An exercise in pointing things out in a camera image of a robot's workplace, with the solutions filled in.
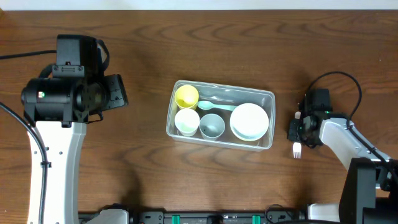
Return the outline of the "pink fork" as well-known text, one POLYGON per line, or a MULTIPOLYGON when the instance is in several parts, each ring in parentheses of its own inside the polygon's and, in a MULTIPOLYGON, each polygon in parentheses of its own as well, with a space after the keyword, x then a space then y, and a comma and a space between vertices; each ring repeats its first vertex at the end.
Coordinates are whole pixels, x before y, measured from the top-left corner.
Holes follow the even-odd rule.
MULTIPOLYGON (((297 111, 295 113, 295 119, 299 119, 301 116, 301 112, 297 111)), ((302 155, 302 145, 299 142, 294 142, 292 146, 294 159, 300 159, 302 155)))

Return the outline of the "white bowl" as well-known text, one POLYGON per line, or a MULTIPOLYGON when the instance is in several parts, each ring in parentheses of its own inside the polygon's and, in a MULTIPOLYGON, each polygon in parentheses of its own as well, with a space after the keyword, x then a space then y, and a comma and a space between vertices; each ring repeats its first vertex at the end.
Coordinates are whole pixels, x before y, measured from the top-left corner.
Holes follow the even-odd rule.
POLYGON ((229 119, 233 134, 243 141, 257 141, 269 129, 269 117, 265 110, 253 103, 237 106, 229 119))

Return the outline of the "clear plastic container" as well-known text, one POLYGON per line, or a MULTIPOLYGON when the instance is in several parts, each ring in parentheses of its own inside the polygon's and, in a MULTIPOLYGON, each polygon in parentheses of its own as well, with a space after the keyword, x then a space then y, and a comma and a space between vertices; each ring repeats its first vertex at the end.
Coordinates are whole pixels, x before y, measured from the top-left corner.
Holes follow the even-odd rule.
POLYGON ((263 151, 272 147, 275 130, 275 95, 271 91, 245 88, 241 86, 222 85, 217 83, 196 82, 190 80, 178 80, 175 82, 170 98, 166 133, 176 141, 202 144, 206 146, 224 147, 230 149, 242 149, 247 151, 263 151), (194 86, 199 93, 199 100, 208 100, 214 104, 239 106, 243 103, 254 103, 260 106, 269 117, 269 127, 265 135, 256 141, 243 141, 237 138, 230 128, 231 112, 222 109, 211 109, 204 111, 196 109, 199 117, 206 114, 217 114, 223 118, 226 129, 216 140, 203 139, 201 133, 197 131, 193 136, 184 136, 175 127, 174 117, 179 111, 175 102, 175 92, 184 85, 194 86))

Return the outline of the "grey cup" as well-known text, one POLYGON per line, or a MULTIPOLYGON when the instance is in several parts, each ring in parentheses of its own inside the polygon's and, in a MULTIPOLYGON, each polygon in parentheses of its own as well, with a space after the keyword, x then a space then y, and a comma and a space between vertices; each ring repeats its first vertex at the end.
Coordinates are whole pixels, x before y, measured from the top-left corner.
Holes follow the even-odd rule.
POLYGON ((225 128, 223 118, 217 114, 206 114, 200 119, 199 129, 203 139, 217 140, 225 128))

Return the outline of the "yellow cup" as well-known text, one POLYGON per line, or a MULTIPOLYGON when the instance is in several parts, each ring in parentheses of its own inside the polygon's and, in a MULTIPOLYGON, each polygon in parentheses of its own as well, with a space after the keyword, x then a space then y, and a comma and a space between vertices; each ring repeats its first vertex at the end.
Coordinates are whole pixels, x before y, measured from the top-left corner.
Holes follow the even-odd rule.
POLYGON ((183 85, 176 90, 174 94, 174 100, 181 110, 196 110, 199 100, 199 92, 192 85, 183 85))

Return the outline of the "white cup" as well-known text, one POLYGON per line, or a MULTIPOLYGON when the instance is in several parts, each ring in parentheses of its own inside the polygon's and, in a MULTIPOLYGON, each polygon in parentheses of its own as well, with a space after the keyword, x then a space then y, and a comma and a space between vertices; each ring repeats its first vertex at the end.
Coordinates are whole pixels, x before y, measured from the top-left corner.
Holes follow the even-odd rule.
POLYGON ((175 126, 183 136, 193 136, 200 124, 200 117, 193 109, 182 109, 175 115, 175 126))

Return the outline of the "mint green spoon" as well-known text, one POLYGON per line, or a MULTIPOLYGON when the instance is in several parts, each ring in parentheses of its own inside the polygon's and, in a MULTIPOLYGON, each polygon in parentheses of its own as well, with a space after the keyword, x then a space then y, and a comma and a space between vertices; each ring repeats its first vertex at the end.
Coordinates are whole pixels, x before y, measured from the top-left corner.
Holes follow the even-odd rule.
POLYGON ((199 101, 197 106, 201 110, 211 110, 211 109, 221 109, 221 110, 226 110, 226 111, 233 111, 236 106, 234 105, 219 105, 219 104, 214 104, 210 101, 199 101))

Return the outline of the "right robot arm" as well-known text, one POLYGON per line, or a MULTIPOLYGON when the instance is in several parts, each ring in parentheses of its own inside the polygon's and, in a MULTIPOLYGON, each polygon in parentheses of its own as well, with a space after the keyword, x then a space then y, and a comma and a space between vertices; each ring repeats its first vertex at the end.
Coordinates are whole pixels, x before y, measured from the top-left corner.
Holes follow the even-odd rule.
POLYGON ((338 203, 307 207, 312 223, 397 223, 397 161, 372 145, 343 114, 304 106, 290 122, 294 156, 302 145, 328 146, 348 171, 338 203))

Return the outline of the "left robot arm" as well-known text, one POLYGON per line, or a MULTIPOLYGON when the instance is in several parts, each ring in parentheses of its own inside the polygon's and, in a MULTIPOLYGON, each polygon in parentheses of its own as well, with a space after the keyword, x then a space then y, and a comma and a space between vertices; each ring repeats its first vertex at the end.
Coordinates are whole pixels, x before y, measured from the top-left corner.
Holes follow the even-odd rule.
POLYGON ((119 74, 34 78, 21 93, 32 158, 28 223, 78 223, 80 154, 89 117, 128 104, 119 74))

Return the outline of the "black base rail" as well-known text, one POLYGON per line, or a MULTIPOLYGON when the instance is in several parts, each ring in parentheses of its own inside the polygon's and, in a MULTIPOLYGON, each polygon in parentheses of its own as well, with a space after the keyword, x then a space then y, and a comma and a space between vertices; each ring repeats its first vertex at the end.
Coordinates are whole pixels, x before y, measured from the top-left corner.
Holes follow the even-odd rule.
POLYGON ((270 205, 264 211, 168 212, 132 210, 119 204, 95 213, 78 214, 78 223, 228 224, 228 223, 356 223, 337 203, 311 204, 305 210, 270 205))

